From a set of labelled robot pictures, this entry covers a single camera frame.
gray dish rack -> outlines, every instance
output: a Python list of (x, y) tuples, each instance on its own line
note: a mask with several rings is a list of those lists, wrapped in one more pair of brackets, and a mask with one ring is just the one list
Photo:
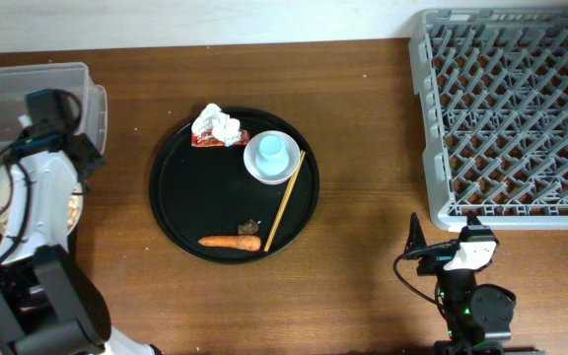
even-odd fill
[(568, 9), (425, 11), (409, 55), (435, 225), (568, 229)]

wooden surface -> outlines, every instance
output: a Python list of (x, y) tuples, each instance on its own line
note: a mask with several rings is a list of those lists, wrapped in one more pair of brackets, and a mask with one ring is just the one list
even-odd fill
[[(78, 262), (113, 324), (166, 354), (394, 351), (447, 338), (437, 310), (391, 263), (417, 212), (430, 243), (422, 112), (406, 40), (0, 54), (0, 66), (89, 65), (108, 92), (107, 165), (91, 178)], [(177, 248), (148, 203), (156, 151), (204, 108), (258, 107), (313, 147), (319, 205), (288, 248), (222, 266)], [(568, 354), (568, 232), (498, 232), (480, 283), (513, 290), (512, 346)], [(401, 270), (428, 294), (432, 278)]]

clear plastic container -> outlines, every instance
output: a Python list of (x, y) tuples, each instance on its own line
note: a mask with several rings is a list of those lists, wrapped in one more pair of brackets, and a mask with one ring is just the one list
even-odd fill
[(78, 97), (83, 112), (76, 133), (86, 133), (103, 153), (107, 140), (107, 92), (94, 85), (84, 63), (0, 68), (0, 150), (22, 130), (17, 118), (28, 113), (25, 96), (42, 89), (66, 90)]

tray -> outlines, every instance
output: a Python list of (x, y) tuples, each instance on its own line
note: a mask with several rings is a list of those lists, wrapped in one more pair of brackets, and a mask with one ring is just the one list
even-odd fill
[(287, 133), (306, 151), (306, 159), (271, 250), (207, 248), (206, 236), (236, 235), (238, 225), (259, 222), (262, 246), (270, 232), (286, 184), (266, 185), (253, 178), (243, 162), (245, 147), (194, 148), (191, 123), (162, 147), (150, 178), (150, 203), (160, 227), (177, 246), (202, 259), (239, 264), (262, 259), (288, 246), (311, 220), (319, 199), (320, 174), (313, 150), (283, 119), (258, 109), (229, 108), (224, 112), (241, 122), (251, 137), (266, 130)]

wooden chopstick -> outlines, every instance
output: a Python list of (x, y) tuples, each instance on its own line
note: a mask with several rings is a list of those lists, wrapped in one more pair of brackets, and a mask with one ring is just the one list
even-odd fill
[(297, 181), (297, 175), (302, 169), (302, 164), (304, 163), (304, 157), (306, 157), (306, 152), (302, 151), (300, 154), (300, 164), (297, 169), (288, 180), (288, 185), (286, 186), (286, 192), (284, 192), (284, 197), (282, 197), (282, 203), (280, 203), (280, 209), (277, 210), (277, 215), (275, 215), (275, 222), (273, 222), (273, 227), (271, 227), (271, 233), (268, 234), (268, 240), (264, 246), (264, 251), (268, 251), (271, 248), (271, 243), (273, 242), (273, 237), (275, 237), (275, 232), (277, 232), (277, 227), (280, 225), (282, 220), (282, 215), (286, 209), (286, 204), (288, 203), (288, 198), (291, 197), (291, 192), (293, 192), (293, 187), (295, 186), (295, 181)]

